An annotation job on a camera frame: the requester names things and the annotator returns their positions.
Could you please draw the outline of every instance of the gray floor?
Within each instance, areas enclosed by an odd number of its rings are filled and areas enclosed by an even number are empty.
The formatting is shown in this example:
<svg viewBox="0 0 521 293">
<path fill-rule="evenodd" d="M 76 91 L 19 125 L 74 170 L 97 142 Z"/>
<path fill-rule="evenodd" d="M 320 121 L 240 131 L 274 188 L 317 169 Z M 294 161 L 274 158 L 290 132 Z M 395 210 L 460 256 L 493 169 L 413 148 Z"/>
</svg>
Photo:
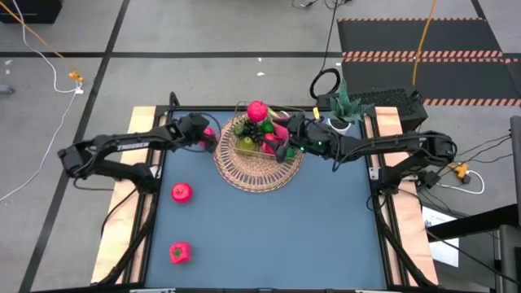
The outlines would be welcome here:
<svg viewBox="0 0 521 293">
<path fill-rule="evenodd" d="M 505 52 L 520 52 L 515 18 L 519 2 L 480 0 Z M 55 25 L 34 28 L 62 51 L 104 51 L 121 0 L 64 0 Z M 340 17 L 426 17 L 427 0 L 353 0 L 337 11 Z M 439 0 L 438 17 L 476 17 L 470 0 Z M 331 11 L 317 2 L 309 11 L 291 7 L 290 0 L 167 1 L 131 0 L 115 51 L 321 51 Z M 0 51 L 27 51 L 19 25 L 0 24 Z M 331 49 L 339 50 L 336 28 Z M 30 43 L 39 49 L 33 38 Z M 51 60 L 59 72 L 59 88 L 72 88 L 65 76 L 70 66 Z M 55 152 L 72 142 L 99 59 L 72 59 L 87 82 L 77 96 L 51 155 L 40 175 L 21 192 L 0 203 L 0 283 L 5 292 L 17 291 L 60 174 Z M 339 60 L 327 60 L 336 66 Z M 185 105 L 235 104 L 263 99 L 269 103 L 310 105 L 309 82 L 322 65 L 319 58 L 285 59 L 111 59 L 87 126 L 86 138 L 121 133 L 137 105 L 165 104 L 175 90 Z M 23 183 L 40 163 L 71 94 L 52 90 L 52 72 L 41 59 L 0 59 L 0 83 L 17 89 L 0 98 L 0 195 Z M 323 81 L 323 89 L 331 81 Z M 428 107 L 431 119 L 424 129 L 445 132 L 463 151 L 508 130 L 518 107 Z M 508 142 L 483 159 L 509 152 Z M 512 203 L 514 183 L 509 159 L 495 164 L 471 164 L 486 182 L 483 195 L 433 189 L 449 206 L 475 213 Z M 453 177 L 444 178 L 446 183 Z M 112 186 L 92 177 L 90 186 Z M 479 189 L 477 180 L 468 187 Z M 34 290 L 86 286 L 99 245 L 99 228 L 107 213 L 108 192 L 79 191 L 69 186 L 33 285 Z"/>
</svg>

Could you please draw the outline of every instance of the potted plant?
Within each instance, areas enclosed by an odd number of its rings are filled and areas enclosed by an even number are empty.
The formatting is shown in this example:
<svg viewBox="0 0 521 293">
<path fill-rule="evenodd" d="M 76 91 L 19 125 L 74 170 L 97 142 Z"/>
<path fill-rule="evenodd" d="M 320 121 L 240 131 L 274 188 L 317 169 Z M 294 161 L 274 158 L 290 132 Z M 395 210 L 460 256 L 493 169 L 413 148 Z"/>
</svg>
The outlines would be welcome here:
<svg viewBox="0 0 521 293">
<path fill-rule="evenodd" d="M 350 101 L 348 86 L 343 79 L 340 83 L 339 97 L 331 98 L 331 113 L 326 123 L 336 132 L 345 135 L 351 124 L 361 120 L 370 105 L 361 105 L 360 99 Z"/>
</svg>

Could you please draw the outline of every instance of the orange cable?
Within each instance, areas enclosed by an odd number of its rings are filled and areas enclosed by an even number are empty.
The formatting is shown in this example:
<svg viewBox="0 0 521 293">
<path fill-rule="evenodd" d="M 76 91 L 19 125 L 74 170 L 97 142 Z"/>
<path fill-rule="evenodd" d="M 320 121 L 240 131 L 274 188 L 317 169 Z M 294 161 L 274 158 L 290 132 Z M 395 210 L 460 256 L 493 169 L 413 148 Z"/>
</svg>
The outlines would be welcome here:
<svg viewBox="0 0 521 293">
<path fill-rule="evenodd" d="M 434 14 L 434 10 L 436 8 L 436 1 L 432 0 L 432 7 L 431 7 L 431 13 L 429 13 L 429 18 L 427 18 L 427 22 L 425 23 L 425 28 L 423 28 L 423 35 L 422 39 L 420 40 L 420 44 L 418 46 L 418 50 L 416 51 L 415 61 L 414 61 L 414 70 L 413 70 L 413 86 L 416 85 L 416 71 L 418 70 L 418 62 L 420 60 L 420 51 L 422 50 L 423 41 L 425 41 L 425 36 L 427 35 L 427 30 L 429 28 L 429 24 L 432 20 L 432 15 Z"/>
</svg>

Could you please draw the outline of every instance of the blue table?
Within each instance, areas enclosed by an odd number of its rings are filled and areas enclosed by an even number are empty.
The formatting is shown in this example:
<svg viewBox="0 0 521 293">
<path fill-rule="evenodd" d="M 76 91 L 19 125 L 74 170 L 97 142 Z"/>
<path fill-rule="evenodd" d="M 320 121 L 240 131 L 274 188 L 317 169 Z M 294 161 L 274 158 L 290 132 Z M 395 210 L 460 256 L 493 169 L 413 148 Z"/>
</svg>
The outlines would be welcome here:
<svg viewBox="0 0 521 293">
<path fill-rule="evenodd" d="M 211 114 L 224 124 L 233 112 Z M 359 138 L 360 126 L 348 135 Z M 331 165 L 306 155 L 285 186 L 253 194 L 227 183 L 210 154 L 168 152 L 145 286 L 385 288 L 374 214 L 366 208 L 366 162 L 336 173 Z M 170 196 L 176 182 L 194 188 L 187 205 Z M 193 256 L 173 265 L 169 247 L 179 241 L 191 244 Z"/>
</svg>

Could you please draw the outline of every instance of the wooden board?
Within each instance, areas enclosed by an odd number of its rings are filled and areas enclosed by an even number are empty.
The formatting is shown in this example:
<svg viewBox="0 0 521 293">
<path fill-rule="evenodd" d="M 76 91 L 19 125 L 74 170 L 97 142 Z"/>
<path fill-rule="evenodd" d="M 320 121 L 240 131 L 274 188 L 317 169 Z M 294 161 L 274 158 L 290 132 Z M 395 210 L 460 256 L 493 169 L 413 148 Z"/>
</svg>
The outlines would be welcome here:
<svg viewBox="0 0 521 293">
<path fill-rule="evenodd" d="M 376 107 L 376 120 L 380 136 L 402 134 L 400 118 L 395 107 Z M 371 130 L 370 119 L 368 118 L 366 118 L 366 128 Z M 387 166 L 394 166 L 407 158 L 407 156 L 405 152 L 393 153 L 384 155 L 384 159 Z M 376 156 L 373 156 L 372 161 L 373 165 L 376 163 L 375 166 L 378 166 Z M 416 188 L 411 181 L 403 181 L 399 188 L 416 195 Z M 438 277 L 436 276 L 431 248 L 429 247 L 427 234 L 425 233 L 425 225 L 423 223 L 418 197 L 410 195 L 407 192 L 399 191 L 397 195 L 393 195 L 393 202 L 403 248 L 423 274 L 425 274 L 425 277 L 437 284 Z M 385 207 L 384 210 L 384 216 L 386 215 L 387 207 Z M 397 285 L 401 284 L 396 254 L 389 244 L 387 244 L 387 249 L 390 251 L 393 282 Z M 410 275 L 409 282 L 412 286 L 416 285 Z"/>
<path fill-rule="evenodd" d="M 128 132 L 146 132 L 150 130 L 153 125 L 154 113 L 155 107 L 135 107 Z M 400 119 L 394 107 L 377 107 L 376 113 L 380 135 L 402 133 Z M 369 137 L 372 137 L 373 132 L 370 119 L 366 118 L 365 123 L 367 134 Z M 154 163 L 158 162 L 158 156 L 159 153 L 155 152 L 153 158 Z M 406 153 L 387 154 L 385 155 L 385 161 L 387 165 L 395 165 L 401 162 L 406 156 Z M 144 162 L 146 157 L 147 150 L 126 151 L 121 156 L 121 162 L 135 164 L 137 162 Z M 371 159 L 374 166 L 378 166 L 378 158 L 376 155 L 372 156 Z M 404 181 L 400 185 L 400 188 L 416 194 L 412 182 Z M 117 182 L 114 186 L 109 211 L 133 189 L 134 185 L 132 182 Z M 92 282 L 97 282 L 104 278 L 129 245 L 137 203 L 138 197 L 135 195 L 107 222 L 105 233 L 103 234 L 99 247 L 98 259 L 94 267 Z M 425 276 L 431 280 L 431 282 L 437 283 L 434 262 L 427 241 L 418 198 L 405 192 L 400 192 L 398 195 L 394 195 L 394 205 L 398 226 L 400 228 L 401 241 L 405 251 L 407 251 L 414 263 L 423 271 Z M 384 217 L 386 217 L 387 220 L 387 206 L 383 207 L 383 211 Z M 146 217 L 147 209 L 145 209 L 144 212 L 143 220 Z M 400 284 L 400 272 L 398 270 L 396 253 L 389 244 L 387 244 L 387 249 L 391 261 L 393 281 L 395 284 Z M 139 266 L 141 259 L 142 249 L 139 249 L 134 257 L 134 263 Z M 132 272 L 131 281 L 135 282 L 138 280 L 138 271 L 139 267 Z M 412 278 L 409 278 L 409 280 L 411 284 L 414 284 Z"/>
</svg>

